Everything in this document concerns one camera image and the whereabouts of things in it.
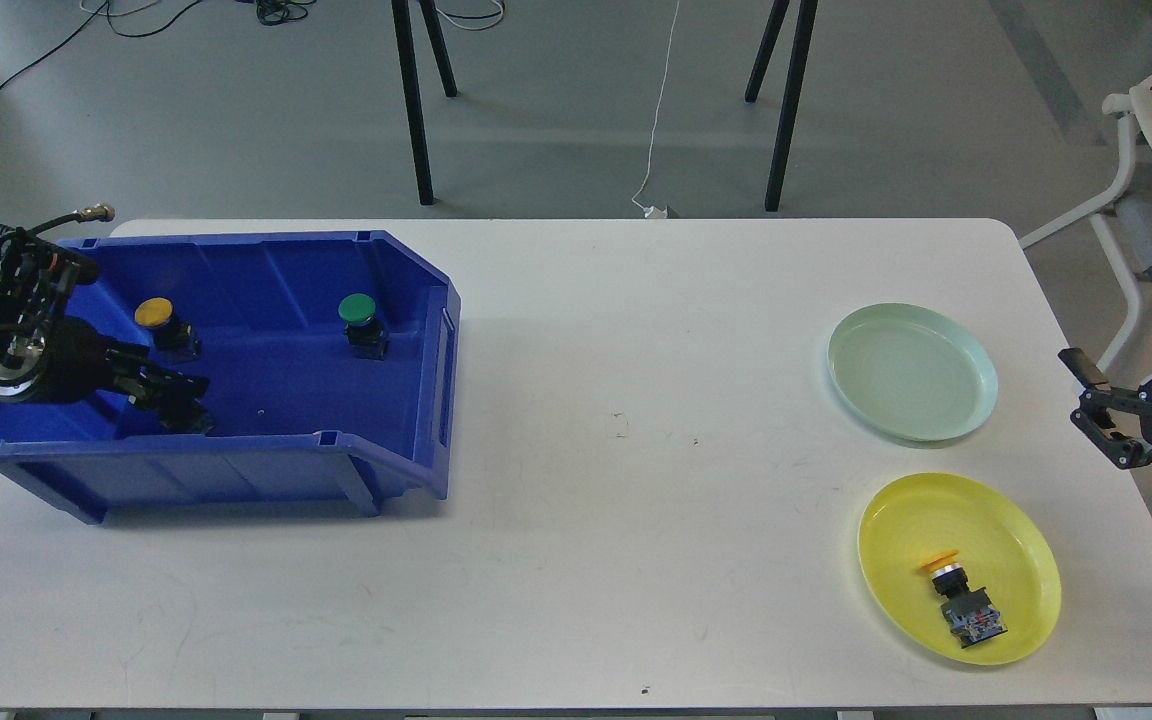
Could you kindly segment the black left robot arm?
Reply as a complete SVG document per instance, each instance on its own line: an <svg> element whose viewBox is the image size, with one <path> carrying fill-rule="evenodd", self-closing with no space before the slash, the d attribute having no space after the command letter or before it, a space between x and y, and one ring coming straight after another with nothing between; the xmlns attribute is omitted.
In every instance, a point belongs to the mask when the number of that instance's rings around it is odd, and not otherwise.
<svg viewBox="0 0 1152 720"><path fill-rule="evenodd" d="M200 338L175 314L168 300L143 301L134 323L151 333L151 348L97 331L68 313L76 288L91 286L101 270L90 256L44 238L65 223L109 222L109 205L96 204L31 228L0 223L0 402L78 404L96 393L128 397L174 433L206 434L214 416L202 406L209 381L174 370L174 361L200 355Z"/></svg>

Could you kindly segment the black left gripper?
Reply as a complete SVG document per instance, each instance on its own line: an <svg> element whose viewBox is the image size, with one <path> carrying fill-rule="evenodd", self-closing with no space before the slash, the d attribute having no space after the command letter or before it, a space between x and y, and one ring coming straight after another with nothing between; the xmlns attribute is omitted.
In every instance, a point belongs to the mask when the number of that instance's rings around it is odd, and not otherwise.
<svg viewBox="0 0 1152 720"><path fill-rule="evenodd" d="M210 379L173 372L151 361L147 346L109 340L86 320L63 318L45 338L41 372L29 381L12 378L8 386L0 386L0 402L77 404L115 386L134 386L132 406L156 414L165 401L200 401Z"/></svg>

